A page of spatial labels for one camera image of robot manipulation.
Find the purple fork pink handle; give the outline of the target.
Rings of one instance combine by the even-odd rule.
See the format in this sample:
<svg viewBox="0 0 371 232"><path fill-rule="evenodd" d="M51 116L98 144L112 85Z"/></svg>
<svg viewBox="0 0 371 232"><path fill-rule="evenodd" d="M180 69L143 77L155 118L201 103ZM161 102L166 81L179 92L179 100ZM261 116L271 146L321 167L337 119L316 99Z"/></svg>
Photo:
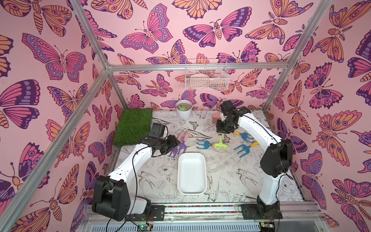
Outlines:
<svg viewBox="0 0 371 232"><path fill-rule="evenodd" d="M183 137L184 133L180 133L177 137L178 145L171 151L171 153L168 155L168 157L175 158L177 155L180 154L180 144L181 144L181 139Z"/></svg>

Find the purple rake pink handle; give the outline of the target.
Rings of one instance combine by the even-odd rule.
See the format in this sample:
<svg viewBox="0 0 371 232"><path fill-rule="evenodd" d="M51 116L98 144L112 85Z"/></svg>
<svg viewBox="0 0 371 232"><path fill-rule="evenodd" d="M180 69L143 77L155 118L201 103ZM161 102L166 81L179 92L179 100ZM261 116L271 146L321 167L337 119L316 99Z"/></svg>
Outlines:
<svg viewBox="0 0 371 232"><path fill-rule="evenodd" d="M177 155L180 156L181 154L185 153L186 148L187 148L185 142L188 139L189 135L190 135L190 130L187 130L187 132L184 135L183 141L179 144L177 152L174 157L176 157Z"/></svg>

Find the green rake wooden handle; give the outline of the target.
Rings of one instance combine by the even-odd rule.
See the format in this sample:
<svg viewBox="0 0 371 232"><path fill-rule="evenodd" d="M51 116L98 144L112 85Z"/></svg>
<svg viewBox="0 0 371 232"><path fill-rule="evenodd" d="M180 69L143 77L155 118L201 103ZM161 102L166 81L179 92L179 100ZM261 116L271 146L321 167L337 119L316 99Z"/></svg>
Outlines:
<svg viewBox="0 0 371 232"><path fill-rule="evenodd" d="M228 145L223 143L222 134L220 133L218 135L218 137L219 137L219 142L218 143L214 143L213 144L213 147L214 148L220 148L220 149L226 150L227 147L228 147Z"/></svg>

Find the blue fork yellow handle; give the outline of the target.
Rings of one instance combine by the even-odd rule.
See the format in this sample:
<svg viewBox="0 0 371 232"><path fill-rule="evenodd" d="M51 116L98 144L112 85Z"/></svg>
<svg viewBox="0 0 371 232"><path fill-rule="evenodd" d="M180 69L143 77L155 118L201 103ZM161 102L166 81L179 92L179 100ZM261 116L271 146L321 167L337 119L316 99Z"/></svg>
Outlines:
<svg viewBox="0 0 371 232"><path fill-rule="evenodd" d="M197 149L201 149L201 150L206 150L206 149L209 149L209 148L214 148L214 144L210 143L207 140L200 140L200 139L198 139L196 144L197 144L196 148Z"/></svg>

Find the white plastic storage box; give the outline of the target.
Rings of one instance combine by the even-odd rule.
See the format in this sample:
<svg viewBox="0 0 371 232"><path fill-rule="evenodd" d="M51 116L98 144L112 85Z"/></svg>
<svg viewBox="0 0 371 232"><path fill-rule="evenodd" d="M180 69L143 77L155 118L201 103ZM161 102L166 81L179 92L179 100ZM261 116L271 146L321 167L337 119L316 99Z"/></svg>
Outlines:
<svg viewBox="0 0 371 232"><path fill-rule="evenodd" d="M205 157L195 152L182 154L178 159L178 191L183 195L201 195L207 186Z"/></svg>

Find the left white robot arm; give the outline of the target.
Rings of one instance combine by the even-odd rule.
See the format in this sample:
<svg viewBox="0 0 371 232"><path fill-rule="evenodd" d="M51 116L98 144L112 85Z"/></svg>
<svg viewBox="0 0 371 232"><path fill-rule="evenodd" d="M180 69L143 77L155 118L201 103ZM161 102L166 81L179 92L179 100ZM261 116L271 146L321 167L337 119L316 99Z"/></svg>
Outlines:
<svg viewBox="0 0 371 232"><path fill-rule="evenodd" d="M106 176L99 176L95 182L91 209L94 213L116 221L128 218L146 219L151 214L151 201L129 193L130 183L134 180L139 186L137 171L156 151L166 155L180 144L169 135L166 138L145 136L139 140L132 153L118 168Z"/></svg>

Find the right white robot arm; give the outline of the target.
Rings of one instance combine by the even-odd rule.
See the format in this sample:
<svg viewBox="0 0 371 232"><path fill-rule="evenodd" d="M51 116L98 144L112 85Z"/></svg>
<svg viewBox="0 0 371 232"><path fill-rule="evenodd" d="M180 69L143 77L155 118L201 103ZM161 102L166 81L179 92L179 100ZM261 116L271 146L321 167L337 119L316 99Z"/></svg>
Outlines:
<svg viewBox="0 0 371 232"><path fill-rule="evenodd" d="M257 196L256 215L252 218L282 219L277 193L281 178L292 165L293 144L282 139L260 123L246 107L235 107L231 101L220 106L221 119L217 120L218 133L233 133L239 127L247 131L262 147L260 166L264 172L262 189Z"/></svg>

